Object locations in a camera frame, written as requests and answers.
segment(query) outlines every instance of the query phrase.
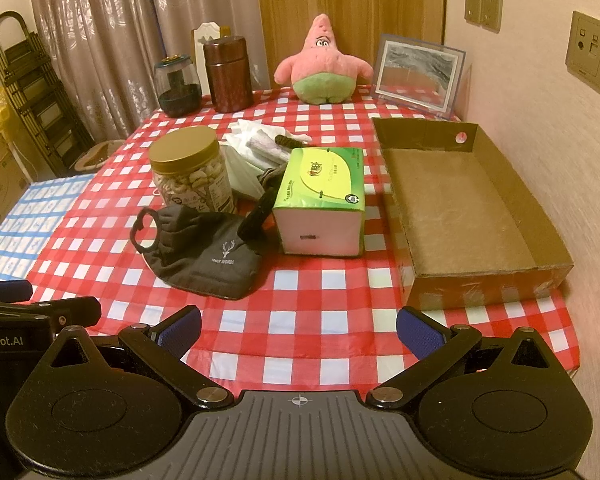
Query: deer logo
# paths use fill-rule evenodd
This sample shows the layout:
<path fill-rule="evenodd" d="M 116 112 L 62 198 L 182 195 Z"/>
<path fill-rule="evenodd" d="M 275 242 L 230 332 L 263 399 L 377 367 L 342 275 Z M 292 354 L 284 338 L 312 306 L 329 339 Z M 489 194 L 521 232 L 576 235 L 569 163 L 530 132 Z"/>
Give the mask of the deer logo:
<path fill-rule="evenodd" d="M 231 240 L 231 243 L 225 242 L 224 244 L 222 244 L 222 259 L 223 260 L 226 258 L 227 254 L 229 254 L 234 247 L 235 247 L 235 240 Z"/>

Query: plastic jar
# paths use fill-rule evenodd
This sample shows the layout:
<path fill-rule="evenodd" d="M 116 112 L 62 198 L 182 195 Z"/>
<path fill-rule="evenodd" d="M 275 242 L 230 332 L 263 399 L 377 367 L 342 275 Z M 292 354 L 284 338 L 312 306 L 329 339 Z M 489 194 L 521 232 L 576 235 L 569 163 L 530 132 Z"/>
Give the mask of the plastic jar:
<path fill-rule="evenodd" d="M 202 108 L 202 89 L 191 57 L 166 57 L 154 68 L 162 111 L 173 118 L 197 114 Z"/>
<path fill-rule="evenodd" d="M 216 131 L 208 126 L 175 130 L 149 147 L 155 187 L 165 205 L 200 212 L 232 212 L 234 198 Z"/>

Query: red and white checkered tablecloth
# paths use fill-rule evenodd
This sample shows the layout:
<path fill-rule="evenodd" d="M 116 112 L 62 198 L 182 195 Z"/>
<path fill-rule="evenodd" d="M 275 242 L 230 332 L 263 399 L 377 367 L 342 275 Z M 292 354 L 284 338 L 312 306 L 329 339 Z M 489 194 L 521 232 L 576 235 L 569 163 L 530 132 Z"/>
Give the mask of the red and white checkered tablecloth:
<path fill-rule="evenodd" d="M 282 89 L 257 92 L 255 105 L 235 114 L 217 114 L 209 102 L 188 118 L 154 114 L 94 177 L 54 232 L 28 275 L 33 300 L 95 296 L 103 311 L 95 332 L 106 334 L 133 322 L 156 324 L 195 304 L 203 313 L 203 331 L 186 362 L 234 394 L 247 388 L 356 388 L 365 395 L 415 361 L 395 334 L 401 305 L 381 195 L 388 184 L 371 117 L 424 116 L 378 102 L 368 88 L 340 105 L 303 104 Z M 307 133 L 317 144 L 365 150 L 361 258 L 270 254 L 255 290 L 239 301 L 176 290 L 153 275 L 128 241 L 139 209 L 162 207 L 153 194 L 147 148 L 170 130 L 192 124 L 208 124 L 222 136 L 237 118 Z M 559 292 L 545 300 L 428 314 L 447 326 L 469 323 L 487 336 L 535 327 L 565 368 L 578 367 L 578 342 Z"/>

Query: beige curtain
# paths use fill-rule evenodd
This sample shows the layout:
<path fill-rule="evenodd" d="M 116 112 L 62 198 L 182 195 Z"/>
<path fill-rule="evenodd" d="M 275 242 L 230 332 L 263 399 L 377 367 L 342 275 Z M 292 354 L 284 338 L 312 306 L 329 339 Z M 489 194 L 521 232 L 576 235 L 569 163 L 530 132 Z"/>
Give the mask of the beige curtain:
<path fill-rule="evenodd" d="M 192 54 L 191 30 L 201 23 L 229 25 L 232 34 L 247 40 L 253 87 L 270 88 L 258 0 L 154 0 L 154 3 L 168 55 Z"/>
<path fill-rule="evenodd" d="M 152 0 L 32 0 L 38 33 L 96 142 L 123 139 L 157 107 L 164 57 Z"/>

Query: tissue box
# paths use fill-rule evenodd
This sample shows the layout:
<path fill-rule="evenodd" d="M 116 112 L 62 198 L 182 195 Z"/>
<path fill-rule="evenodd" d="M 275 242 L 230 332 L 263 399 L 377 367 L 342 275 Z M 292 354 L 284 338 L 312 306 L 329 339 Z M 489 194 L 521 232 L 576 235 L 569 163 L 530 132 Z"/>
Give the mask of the tissue box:
<path fill-rule="evenodd" d="M 289 254 L 358 256 L 365 216 L 360 148 L 296 148 L 273 206 Z"/>

